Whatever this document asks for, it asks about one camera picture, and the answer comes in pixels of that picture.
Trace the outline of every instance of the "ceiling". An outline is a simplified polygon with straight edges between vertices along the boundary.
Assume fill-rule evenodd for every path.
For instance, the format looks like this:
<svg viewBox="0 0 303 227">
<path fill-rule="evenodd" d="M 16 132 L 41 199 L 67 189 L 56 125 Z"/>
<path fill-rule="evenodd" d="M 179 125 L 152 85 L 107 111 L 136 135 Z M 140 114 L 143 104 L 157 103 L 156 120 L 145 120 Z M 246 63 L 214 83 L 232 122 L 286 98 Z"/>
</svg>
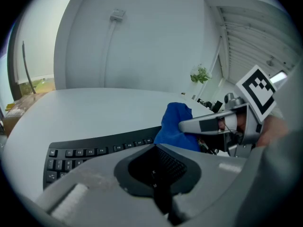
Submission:
<svg viewBox="0 0 303 227">
<path fill-rule="evenodd" d="M 302 55 L 302 41 L 289 16 L 282 11 L 262 11 L 239 7 L 217 7 L 221 14 L 221 34 L 229 60 L 226 78 L 235 84 L 254 65 L 270 77 L 283 70 L 289 73 Z"/>
</svg>

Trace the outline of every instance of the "green plant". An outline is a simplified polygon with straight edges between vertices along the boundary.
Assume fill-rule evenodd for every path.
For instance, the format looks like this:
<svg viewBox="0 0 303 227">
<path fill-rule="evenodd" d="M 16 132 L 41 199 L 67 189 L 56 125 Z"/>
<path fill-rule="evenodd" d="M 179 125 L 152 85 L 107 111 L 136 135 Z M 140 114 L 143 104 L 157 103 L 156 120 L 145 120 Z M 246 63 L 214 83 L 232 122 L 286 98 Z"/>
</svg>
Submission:
<svg viewBox="0 0 303 227">
<path fill-rule="evenodd" d="M 202 84 L 212 78 L 211 74 L 207 72 L 205 67 L 201 64 L 194 67 L 190 73 L 190 78 L 193 82 L 201 82 Z"/>
</svg>

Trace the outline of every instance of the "hand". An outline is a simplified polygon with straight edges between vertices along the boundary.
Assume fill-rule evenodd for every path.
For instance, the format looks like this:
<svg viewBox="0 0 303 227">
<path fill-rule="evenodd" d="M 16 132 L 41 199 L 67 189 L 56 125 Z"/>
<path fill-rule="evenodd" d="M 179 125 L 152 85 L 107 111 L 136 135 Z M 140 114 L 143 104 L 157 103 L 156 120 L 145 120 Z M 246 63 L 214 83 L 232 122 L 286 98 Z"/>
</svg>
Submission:
<svg viewBox="0 0 303 227">
<path fill-rule="evenodd" d="M 244 132 L 246 124 L 246 115 L 237 115 L 237 131 Z M 225 129 L 225 122 L 223 120 L 219 121 L 219 128 L 221 130 Z M 257 142 L 258 146 L 268 146 L 271 141 L 284 137 L 288 134 L 288 128 L 284 120 L 279 119 L 275 116 L 269 115 L 263 124 L 263 130 L 261 132 L 260 138 Z"/>
</svg>

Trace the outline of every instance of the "light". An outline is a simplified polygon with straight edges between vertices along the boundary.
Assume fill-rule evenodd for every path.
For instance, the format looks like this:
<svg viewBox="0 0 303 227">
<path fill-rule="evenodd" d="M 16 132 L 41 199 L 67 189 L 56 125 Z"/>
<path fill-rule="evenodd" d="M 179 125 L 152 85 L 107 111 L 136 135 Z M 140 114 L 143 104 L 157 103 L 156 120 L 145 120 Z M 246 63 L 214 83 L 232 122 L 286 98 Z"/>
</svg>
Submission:
<svg viewBox="0 0 303 227">
<path fill-rule="evenodd" d="M 285 79 L 285 78 L 287 78 L 286 73 L 285 73 L 284 71 L 281 71 L 281 72 L 279 72 L 278 74 L 274 75 L 274 76 L 270 79 L 270 81 L 271 81 L 272 83 L 276 83 L 276 82 L 281 81 L 281 80 L 283 80 L 283 79 Z"/>
</svg>

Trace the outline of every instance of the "keyboard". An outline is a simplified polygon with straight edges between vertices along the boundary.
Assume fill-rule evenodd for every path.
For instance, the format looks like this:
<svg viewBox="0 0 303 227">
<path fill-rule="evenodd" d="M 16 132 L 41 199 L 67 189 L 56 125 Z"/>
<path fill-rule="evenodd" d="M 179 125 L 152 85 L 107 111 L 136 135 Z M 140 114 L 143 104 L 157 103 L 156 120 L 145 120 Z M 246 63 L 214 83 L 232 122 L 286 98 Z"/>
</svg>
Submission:
<svg viewBox="0 0 303 227">
<path fill-rule="evenodd" d="M 94 157 L 153 143 L 161 126 L 91 139 L 54 142 L 45 159 L 43 189 Z"/>
</svg>

